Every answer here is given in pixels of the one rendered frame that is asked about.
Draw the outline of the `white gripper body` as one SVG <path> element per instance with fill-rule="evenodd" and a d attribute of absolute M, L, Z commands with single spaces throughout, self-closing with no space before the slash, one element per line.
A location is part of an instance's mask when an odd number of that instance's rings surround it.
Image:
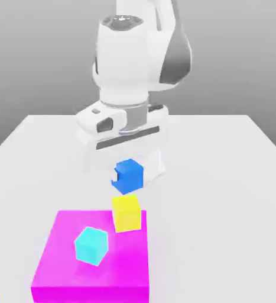
<path fill-rule="evenodd" d="M 160 149 L 168 140 L 168 117 L 168 108 L 161 104 L 87 107 L 82 111 L 85 169 L 109 167 Z"/>

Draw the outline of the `small blue cube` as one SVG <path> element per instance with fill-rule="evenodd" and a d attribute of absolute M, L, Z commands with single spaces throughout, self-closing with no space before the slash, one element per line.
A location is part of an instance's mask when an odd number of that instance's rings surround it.
<path fill-rule="evenodd" d="M 116 180 L 111 184 L 123 195 L 144 186 L 144 168 L 133 159 L 127 159 L 116 164 L 114 168 Z"/>

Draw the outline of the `small yellow cube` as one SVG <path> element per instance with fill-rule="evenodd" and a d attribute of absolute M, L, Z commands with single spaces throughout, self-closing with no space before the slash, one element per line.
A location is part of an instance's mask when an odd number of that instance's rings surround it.
<path fill-rule="evenodd" d="M 141 229 L 141 207 L 135 194 L 113 197 L 112 215 L 117 233 Z"/>

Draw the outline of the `small cyan cube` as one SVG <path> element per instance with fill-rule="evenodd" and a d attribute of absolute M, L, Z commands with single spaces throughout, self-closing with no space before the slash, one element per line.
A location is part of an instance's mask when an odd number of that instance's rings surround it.
<path fill-rule="evenodd" d="M 74 241 L 76 259 L 90 265 L 99 266 L 109 250 L 106 231 L 85 227 Z"/>

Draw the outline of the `large magenta box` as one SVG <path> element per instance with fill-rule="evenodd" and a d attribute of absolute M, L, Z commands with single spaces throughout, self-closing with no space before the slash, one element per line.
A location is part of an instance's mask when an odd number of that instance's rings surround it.
<path fill-rule="evenodd" d="M 108 252 L 94 266 L 76 259 L 74 241 L 85 227 L 108 234 Z M 110 210 L 60 210 L 33 281 L 35 303 L 149 303 L 147 212 L 141 229 L 116 233 Z"/>

